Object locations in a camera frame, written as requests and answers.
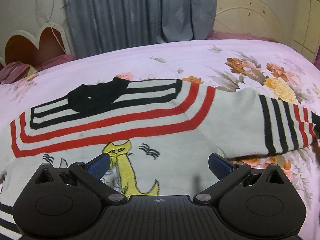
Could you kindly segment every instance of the curtain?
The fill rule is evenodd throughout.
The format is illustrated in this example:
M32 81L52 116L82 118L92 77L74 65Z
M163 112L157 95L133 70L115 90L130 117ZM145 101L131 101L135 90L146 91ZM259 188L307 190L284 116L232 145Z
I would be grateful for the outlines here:
M77 58L155 43L205 39L217 0L65 0Z

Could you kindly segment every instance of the cable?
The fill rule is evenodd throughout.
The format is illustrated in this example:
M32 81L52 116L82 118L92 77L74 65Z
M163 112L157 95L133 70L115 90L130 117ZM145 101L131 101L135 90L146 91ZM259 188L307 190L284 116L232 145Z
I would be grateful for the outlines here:
M42 7L42 10L44 10L44 6L43 6L41 0L39 0L39 2L40 2L40 5L41 5L41 7ZM46 18L46 20L47 20L47 23L49 23L49 24L50 24L50 19L51 19L52 14L53 14L53 8L54 8L54 0L52 0L51 12L50 12L49 14L47 14L47 15L44 15L45 18ZM59 44L59 46L60 46L60 48L63 50L64 54L67 54L66 50L65 50L64 47L61 45L59 39L58 39L57 36L55 35L51 24L50 24L50 28L51 28L51 31L52 31L53 36L55 37L55 39L57 40L57 42L58 42L58 44Z

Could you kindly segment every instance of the bedspread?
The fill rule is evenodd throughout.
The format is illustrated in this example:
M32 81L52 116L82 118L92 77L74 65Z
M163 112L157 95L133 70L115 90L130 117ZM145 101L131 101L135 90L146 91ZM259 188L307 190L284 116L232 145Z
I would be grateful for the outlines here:
M267 41L206 40L113 51L1 85L0 128L27 108L62 97L81 84L109 82L114 76L130 81L183 79L230 93L251 87L257 94L300 104L320 115L320 71L293 49ZM320 239L320 172L311 147L233 161L253 168L277 163L307 207L300 236Z

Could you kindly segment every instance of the black stripe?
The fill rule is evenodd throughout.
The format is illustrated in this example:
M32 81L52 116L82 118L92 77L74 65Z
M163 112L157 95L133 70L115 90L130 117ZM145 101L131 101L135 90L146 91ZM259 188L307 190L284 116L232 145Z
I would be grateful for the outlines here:
M181 79L177 79L177 83L176 83L176 97L178 96L178 94L181 92L182 89L182 80Z
M170 88L175 88L176 83L172 83L169 85L163 86L154 86L154 87L146 87L146 88L127 88L124 94L138 94L138 93L149 93L149 92L157 92L157 91L165 91Z
M283 127L283 122L282 122L282 117L281 117L281 112L280 112L280 107L278 104L278 100L271 98L273 107L275 109L275 114L276 114L276 121L277 121L277 126L278 126L278 133L279 133L279 138L280 138L280 144L282 147L282 153L287 153L288 150L288 143L285 138L285 132L284 132L284 127Z
M289 125L289 129L290 129L290 133L291 133L291 139L292 139L292 143L293 143L293 150L297 150L297 149L299 149L299 142L298 142L296 130L294 129L294 126L293 126L294 122L293 122L293 119L290 114L289 104L288 104L288 102L285 102L285 101L282 101L282 103L284 105L285 115L288 120L288 125Z
M54 119L51 119L51 120L48 120L45 122L41 122L41 123L34 123L34 122L30 121L30 128L37 130L40 128L48 127L50 125L55 125L55 124L62 123L62 122L69 122L69 121L74 121L74 120L78 120L78 119L82 119L82 118L87 118L87 117L90 117L90 116L93 116L96 114L102 114L107 111L120 109L120 108L124 108L124 107L167 103L175 98L176 98L175 94L168 94L168 95L165 95L165 96L159 97L159 98L139 98L139 99L120 101L120 102L116 102L116 103L109 105L108 109L98 109L97 111L92 111L90 113L77 113L77 114L65 115L65 116L54 118Z
M33 118L34 117L42 118L42 117L45 117L49 114L55 114L55 113L58 113L58 112L61 112L61 111L67 110L67 109L70 109L70 107L68 106L68 104L65 104L63 106L54 107L49 110L43 111L41 113L36 113L36 114L33 113Z
M43 103L43 104L38 105L38 106L35 106L35 107L33 107L33 108L38 108L38 107L41 107L41 106L51 105L51 104L57 103L57 102L59 102L59 101L62 101L62 100L64 100L64 99L67 99L67 96L64 96L64 97L62 97L62 98L58 98L58 99L52 100L52 101L50 101L50 102Z
M7 220L4 220L2 218L0 218L0 226L4 227L6 229L9 229L10 231L13 231L13 232L20 234L20 231L19 231L16 224L13 224L13 223L11 223Z
M182 81L181 79L154 78L154 79L131 81L130 83L139 83L139 82L152 81L152 80L180 80L180 81Z
M13 240L13 239L0 233L0 240Z
M0 203L0 210L4 213L12 215L12 207Z
M266 100L266 97L263 95L259 95L259 98L260 98L263 118L264 118L264 137L265 137L266 148L268 149L269 154L275 154L276 149L273 145L271 119L270 119L270 112L269 112L267 100Z

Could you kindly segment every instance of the heart-shaped headboard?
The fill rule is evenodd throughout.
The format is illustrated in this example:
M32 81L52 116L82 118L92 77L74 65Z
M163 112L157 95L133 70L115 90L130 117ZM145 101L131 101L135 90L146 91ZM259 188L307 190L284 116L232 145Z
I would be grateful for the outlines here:
M4 57L0 58L0 69L15 61L34 67L40 66L54 57L65 54L61 47L66 54L70 54L64 30L58 24L45 24L37 38L28 32L16 31L6 43Z

